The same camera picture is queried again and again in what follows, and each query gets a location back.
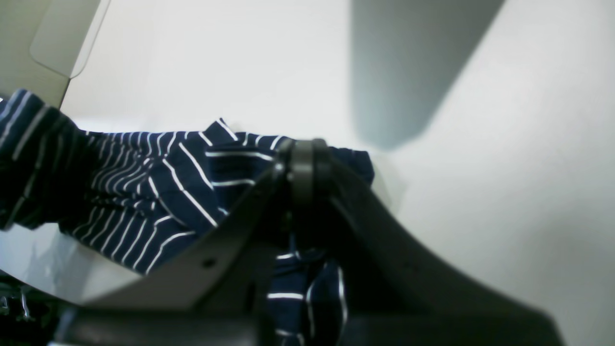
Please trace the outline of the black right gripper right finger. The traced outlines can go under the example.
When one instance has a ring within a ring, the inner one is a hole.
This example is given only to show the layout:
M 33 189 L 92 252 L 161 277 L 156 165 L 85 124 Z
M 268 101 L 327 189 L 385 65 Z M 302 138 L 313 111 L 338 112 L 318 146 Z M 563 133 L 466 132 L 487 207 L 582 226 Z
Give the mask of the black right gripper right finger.
M 313 140 L 317 244 L 343 273 L 343 346 L 561 346 L 553 320 L 455 269 Z

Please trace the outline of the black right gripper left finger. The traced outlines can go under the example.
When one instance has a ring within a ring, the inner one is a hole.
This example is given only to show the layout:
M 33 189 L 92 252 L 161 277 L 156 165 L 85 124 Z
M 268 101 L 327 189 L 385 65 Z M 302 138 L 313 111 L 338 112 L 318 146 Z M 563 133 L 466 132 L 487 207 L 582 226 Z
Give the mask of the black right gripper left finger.
M 285 141 L 217 229 L 134 284 L 69 309 L 53 346 L 274 346 L 266 313 L 280 226 L 313 200 L 312 142 Z

